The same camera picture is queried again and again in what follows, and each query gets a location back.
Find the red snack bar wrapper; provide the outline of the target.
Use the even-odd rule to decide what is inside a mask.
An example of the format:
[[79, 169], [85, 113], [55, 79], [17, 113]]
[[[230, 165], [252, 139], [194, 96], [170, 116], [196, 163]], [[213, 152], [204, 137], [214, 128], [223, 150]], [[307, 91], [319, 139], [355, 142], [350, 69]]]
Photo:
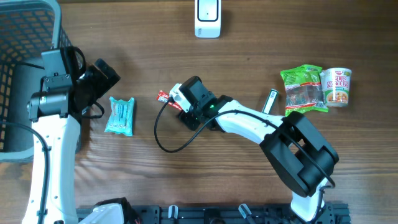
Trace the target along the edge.
[[[160, 90], [158, 95], [157, 95], [156, 100], [159, 101], [159, 102], [162, 102], [162, 103], [166, 103], [169, 100], [169, 94], [164, 92], [163, 90]], [[174, 102], [174, 101], [170, 101], [169, 105], [172, 106], [173, 108], [178, 109], [179, 111], [182, 111], [181, 106], [178, 103]]]

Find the teal snack packet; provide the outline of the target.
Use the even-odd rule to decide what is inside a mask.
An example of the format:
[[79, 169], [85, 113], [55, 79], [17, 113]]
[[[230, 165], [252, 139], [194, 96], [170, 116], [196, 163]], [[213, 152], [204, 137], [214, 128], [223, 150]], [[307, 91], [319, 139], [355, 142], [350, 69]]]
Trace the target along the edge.
[[105, 127], [106, 133], [123, 134], [133, 136], [134, 98], [128, 101], [116, 100], [112, 96], [111, 114]]

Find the green haribo candy bag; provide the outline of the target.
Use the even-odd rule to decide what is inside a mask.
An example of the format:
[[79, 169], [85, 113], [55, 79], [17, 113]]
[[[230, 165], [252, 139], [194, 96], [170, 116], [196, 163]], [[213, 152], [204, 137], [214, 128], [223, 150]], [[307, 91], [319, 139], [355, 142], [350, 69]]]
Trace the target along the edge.
[[286, 92], [285, 116], [293, 111], [299, 113], [311, 110], [328, 112], [328, 108], [323, 102], [321, 71], [321, 67], [304, 64], [280, 72]]

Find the cup noodles container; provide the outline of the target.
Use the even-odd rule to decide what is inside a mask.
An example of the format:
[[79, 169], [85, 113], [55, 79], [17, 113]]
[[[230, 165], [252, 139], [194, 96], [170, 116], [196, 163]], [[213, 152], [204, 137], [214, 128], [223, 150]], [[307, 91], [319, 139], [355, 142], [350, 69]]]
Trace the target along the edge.
[[327, 107], [348, 105], [351, 74], [348, 68], [329, 68], [320, 73], [324, 104]]

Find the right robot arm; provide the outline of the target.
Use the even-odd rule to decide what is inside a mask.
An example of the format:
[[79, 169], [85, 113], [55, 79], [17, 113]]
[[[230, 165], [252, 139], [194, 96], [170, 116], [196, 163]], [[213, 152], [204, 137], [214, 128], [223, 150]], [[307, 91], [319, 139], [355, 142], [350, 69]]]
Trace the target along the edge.
[[270, 115], [247, 108], [230, 96], [216, 97], [198, 76], [176, 84], [170, 96], [182, 109], [181, 120], [196, 133], [208, 128], [258, 144], [292, 191], [291, 210], [301, 221], [315, 223], [325, 205], [325, 189], [335, 187], [331, 175], [339, 157], [302, 113]]

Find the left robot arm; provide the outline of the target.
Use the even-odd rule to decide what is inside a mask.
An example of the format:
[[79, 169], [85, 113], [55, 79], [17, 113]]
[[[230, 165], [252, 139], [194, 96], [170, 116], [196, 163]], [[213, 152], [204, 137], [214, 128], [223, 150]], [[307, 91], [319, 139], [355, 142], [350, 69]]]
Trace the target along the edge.
[[28, 102], [34, 135], [32, 182], [23, 223], [78, 223], [75, 153], [86, 111], [120, 79], [103, 59], [86, 64], [75, 46], [42, 52], [45, 76]]

